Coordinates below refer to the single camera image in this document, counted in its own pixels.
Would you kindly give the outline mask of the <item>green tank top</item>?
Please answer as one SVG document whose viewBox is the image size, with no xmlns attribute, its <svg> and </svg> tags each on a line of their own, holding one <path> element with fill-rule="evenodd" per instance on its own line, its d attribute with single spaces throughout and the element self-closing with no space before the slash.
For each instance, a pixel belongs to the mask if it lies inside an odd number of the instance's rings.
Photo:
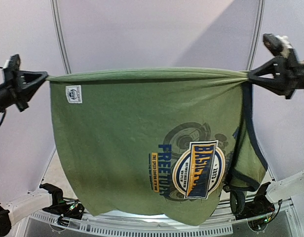
<svg viewBox="0 0 304 237">
<path fill-rule="evenodd" d="M 153 68 L 48 77 L 54 140 L 84 207 L 198 226 L 223 190 L 242 210 L 268 165 L 244 71 Z"/>
</svg>

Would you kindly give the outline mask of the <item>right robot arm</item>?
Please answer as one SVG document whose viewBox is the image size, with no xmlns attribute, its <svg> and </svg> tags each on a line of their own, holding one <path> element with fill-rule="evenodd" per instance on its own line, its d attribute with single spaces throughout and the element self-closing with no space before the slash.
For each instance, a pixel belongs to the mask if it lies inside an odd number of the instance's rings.
<svg viewBox="0 0 304 237">
<path fill-rule="evenodd" d="M 304 61 L 286 36 L 264 34 L 272 58 L 248 74 L 252 120 L 273 182 L 272 200 L 304 193 Z"/>
</svg>

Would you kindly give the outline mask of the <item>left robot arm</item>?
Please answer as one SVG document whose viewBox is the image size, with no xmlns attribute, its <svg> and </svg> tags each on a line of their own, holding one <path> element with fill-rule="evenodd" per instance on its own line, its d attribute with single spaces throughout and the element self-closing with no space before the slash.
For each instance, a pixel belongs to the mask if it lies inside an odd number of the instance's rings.
<svg viewBox="0 0 304 237">
<path fill-rule="evenodd" d="M 0 231 L 8 235 L 46 206 L 56 214 L 68 209 L 65 200 L 39 188 L 55 151 L 49 82 L 34 94 L 29 108 L 20 112 L 12 105 L 0 121 Z"/>
</svg>

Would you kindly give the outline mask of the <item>right aluminium frame post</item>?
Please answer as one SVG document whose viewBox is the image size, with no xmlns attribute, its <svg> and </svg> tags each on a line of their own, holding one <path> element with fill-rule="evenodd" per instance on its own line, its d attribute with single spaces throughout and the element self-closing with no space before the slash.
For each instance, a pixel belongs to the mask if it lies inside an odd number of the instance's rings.
<svg viewBox="0 0 304 237">
<path fill-rule="evenodd" d="M 264 9 L 265 9 L 265 0 L 258 0 L 258 7 L 254 21 L 253 34 L 250 43 L 250 50 L 245 68 L 246 71 L 251 70 L 254 64 L 254 60 L 259 44 L 259 36 L 263 23 Z"/>
</svg>

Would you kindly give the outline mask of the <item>aluminium frame post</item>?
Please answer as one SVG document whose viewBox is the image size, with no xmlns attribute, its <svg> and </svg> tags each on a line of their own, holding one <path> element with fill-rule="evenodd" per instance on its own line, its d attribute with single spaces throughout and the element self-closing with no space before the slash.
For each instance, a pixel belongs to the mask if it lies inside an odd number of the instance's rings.
<svg viewBox="0 0 304 237">
<path fill-rule="evenodd" d="M 63 31 L 62 31 L 59 3 L 57 0 L 51 0 L 50 4 L 51 4 L 52 17 L 53 17 L 53 22 L 54 22 L 54 27 L 55 27 L 56 38 L 57 38 L 57 42 L 58 42 L 58 46 L 59 46 L 59 50 L 60 50 L 60 56 L 62 59 L 64 71 L 66 74 L 70 74 L 72 72 L 72 70 L 70 68 L 70 63 L 69 63 L 69 59 L 68 59 L 68 55 L 67 55 L 64 35 L 63 35 Z"/>
<path fill-rule="evenodd" d="M 254 21 L 253 34 L 250 43 L 250 50 L 245 68 L 246 71 L 251 70 L 254 64 L 254 60 L 259 44 L 259 36 L 263 23 L 264 9 L 265 9 L 265 0 L 258 0 L 258 7 Z"/>
</svg>

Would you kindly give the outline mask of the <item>left aluminium frame post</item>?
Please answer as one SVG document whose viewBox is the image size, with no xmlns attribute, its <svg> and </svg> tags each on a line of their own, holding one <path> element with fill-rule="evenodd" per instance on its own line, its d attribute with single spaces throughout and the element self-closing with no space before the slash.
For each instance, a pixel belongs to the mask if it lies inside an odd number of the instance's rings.
<svg viewBox="0 0 304 237">
<path fill-rule="evenodd" d="M 62 59 L 64 71 L 66 74 L 70 74 L 72 72 L 72 70 L 70 68 L 70 63 L 69 63 L 69 59 L 68 59 L 68 55 L 67 55 L 64 35 L 63 35 L 63 31 L 62 31 L 59 3 L 57 0 L 51 0 L 50 4 L 51 4 L 52 17 L 53 17 L 53 22 L 54 22 L 54 27 L 55 27 L 56 38 L 57 38 L 57 42 L 58 42 L 58 46 L 59 46 L 59 50 L 60 50 L 60 56 Z"/>
</svg>

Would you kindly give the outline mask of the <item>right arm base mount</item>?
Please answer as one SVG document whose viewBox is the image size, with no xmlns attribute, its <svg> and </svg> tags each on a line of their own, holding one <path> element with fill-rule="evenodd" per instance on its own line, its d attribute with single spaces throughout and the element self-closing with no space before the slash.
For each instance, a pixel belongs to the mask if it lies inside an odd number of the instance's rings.
<svg viewBox="0 0 304 237">
<path fill-rule="evenodd" d="M 275 212 L 274 204 L 266 198 L 266 190 L 270 184 L 271 182 L 262 184 L 254 199 L 249 202 L 245 202 L 244 192 L 230 191 L 230 208 L 236 220 L 263 215 L 261 219 L 250 221 L 249 226 L 253 230 L 257 230 L 257 227 L 264 227 L 277 216 L 278 213 Z"/>
</svg>

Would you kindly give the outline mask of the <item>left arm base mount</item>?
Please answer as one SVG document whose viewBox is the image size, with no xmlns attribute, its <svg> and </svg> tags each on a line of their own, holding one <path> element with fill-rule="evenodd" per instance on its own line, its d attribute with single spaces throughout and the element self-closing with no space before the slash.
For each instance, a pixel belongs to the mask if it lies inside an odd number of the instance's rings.
<svg viewBox="0 0 304 237">
<path fill-rule="evenodd" d="M 77 220 L 82 219 L 85 208 L 78 199 L 65 200 L 62 189 L 49 183 L 40 184 L 39 187 L 47 190 L 48 193 L 51 194 L 52 204 L 42 210 L 58 215 L 58 225 L 67 227 L 69 225 L 69 221 L 65 218 L 73 218 Z"/>
</svg>

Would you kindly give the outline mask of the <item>aluminium front rail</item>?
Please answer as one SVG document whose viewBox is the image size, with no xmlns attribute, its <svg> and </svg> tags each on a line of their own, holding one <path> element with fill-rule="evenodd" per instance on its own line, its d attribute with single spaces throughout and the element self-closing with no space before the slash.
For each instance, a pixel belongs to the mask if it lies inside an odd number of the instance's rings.
<svg viewBox="0 0 304 237">
<path fill-rule="evenodd" d="M 301 237 L 299 221 L 290 198 L 275 210 L 248 219 L 236 219 L 223 193 L 211 217 L 199 226 L 188 226 L 165 215 L 144 216 L 120 211 L 92 216 L 85 211 L 82 219 L 65 218 L 37 211 L 21 221 L 18 237 Z"/>
</svg>

